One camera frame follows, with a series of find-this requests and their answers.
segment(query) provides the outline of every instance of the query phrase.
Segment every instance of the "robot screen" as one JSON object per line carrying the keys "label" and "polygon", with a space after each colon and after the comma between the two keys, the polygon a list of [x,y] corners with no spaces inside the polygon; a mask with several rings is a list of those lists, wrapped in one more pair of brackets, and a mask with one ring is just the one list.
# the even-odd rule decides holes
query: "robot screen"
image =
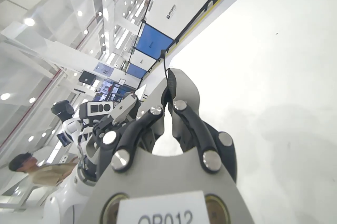
{"label": "robot screen", "polygon": [[64,135],[64,133],[60,133],[58,135],[56,135],[57,138],[60,140],[60,142],[62,143],[63,147],[68,146],[71,141],[68,140],[68,138],[66,138],[66,136]]}

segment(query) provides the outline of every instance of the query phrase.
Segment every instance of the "silver bolt head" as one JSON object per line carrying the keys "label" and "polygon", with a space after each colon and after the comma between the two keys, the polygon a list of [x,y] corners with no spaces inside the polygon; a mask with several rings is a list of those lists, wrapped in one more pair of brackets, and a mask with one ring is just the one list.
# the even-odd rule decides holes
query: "silver bolt head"
{"label": "silver bolt head", "polygon": [[222,162],[219,154],[215,151],[206,151],[202,155],[202,161],[207,169],[216,172],[220,170]]}
{"label": "silver bolt head", "polygon": [[183,100],[177,100],[174,102],[174,108],[179,111],[185,110],[187,107],[187,104]]}
{"label": "silver bolt head", "polygon": [[152,115],[158,116],[161,113],[161,107],[160,107],[160,105],[151,107],[150,108],[150,113]]}
{"label": "silver bolt head", "polygon": [[125,168],[130,161],[130,154],[127,150],[121,149],[114,153],[111,159],[113,170],[121,170]]}
{"label": "silver bolt head", "polygon": [[104,135],[103,143],[106,145],[112,144],[115,141],[116,137],[117,137],[116,132],[111,130]]}
{"label": "silver bolt head", "polygon": [[233,144],[232,137],[224,131],[219,133],[219,139],[221,144],[224,145],[225,147],[230,147]]}

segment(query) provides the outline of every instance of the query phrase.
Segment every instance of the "red pipe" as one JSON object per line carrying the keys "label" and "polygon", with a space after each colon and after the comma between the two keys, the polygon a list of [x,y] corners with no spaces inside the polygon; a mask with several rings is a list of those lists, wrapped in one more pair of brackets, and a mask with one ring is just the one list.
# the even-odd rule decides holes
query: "red pipe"
{"label": "red pipe", "polygon": [[[96,17],[94,17],[94,19],[89,23],[88,27],[93,23],[93,21],[96,19]],[[75,48],[75,50],[77,50],[79,48],[79,46],[83,43],[84,39],[87,37],[87,35],[84,36],[84,38],[81,40],[81,42],[77,45],[77,47]],[[41,94],[39,94],[39,96],[37,97],[37,99],[35,100],[35,102],[31,105],[31,107],[26,111],[26,113],[24,114],[24,116],[20,119],[20,121],[16,124],[16,126],[13,128],[13,130],[9,133],[9,135],[6,137],[6,139],[1,143],[0,145],[0,149],[2,148],[3,145],[5,145],[5,143],[7,142],[7,140],[12,136],[12,134],[15,132],[15,130],[18,128],[18,126],[21,124],[21,122],[24,120],[24,118],[28,115],[28,113],[31,111],[31,109],[34,107],[34,105],[36,104],[36,101],[42,96],[42,94],[47,90],[47,88],[49,87],[49,85],[52,83],[52,81],[55,79],[55,77],[61,72],[61,70],[58,70],[57,73],[52,77],[52,79],[48,82],[47,86],[42,90]]]}

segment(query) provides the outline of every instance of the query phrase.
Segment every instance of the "white floor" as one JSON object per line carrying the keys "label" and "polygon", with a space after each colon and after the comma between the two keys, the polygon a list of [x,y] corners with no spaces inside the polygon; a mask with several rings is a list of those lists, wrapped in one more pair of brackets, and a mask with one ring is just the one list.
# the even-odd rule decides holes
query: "white floor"
{"label": "white floor", "polygon": [[[229,132],[256,223],[337,221],[337,0],[238,0],[171,62]],[[179,153],[169,131],[156,146]]]}

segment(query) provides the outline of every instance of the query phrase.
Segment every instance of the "logo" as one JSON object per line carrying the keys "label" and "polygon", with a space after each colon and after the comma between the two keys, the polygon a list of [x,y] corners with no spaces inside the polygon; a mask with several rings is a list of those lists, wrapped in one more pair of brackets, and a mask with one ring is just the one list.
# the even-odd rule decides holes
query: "logo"
{"label": "logo", "polygon": [[171,10],[169,11],[169,13],[166,16],[167,19],[171,19],[171,17],[173,16],[174,12],[176,11],[176,8],[177,8],[176,5],[173,4]]}

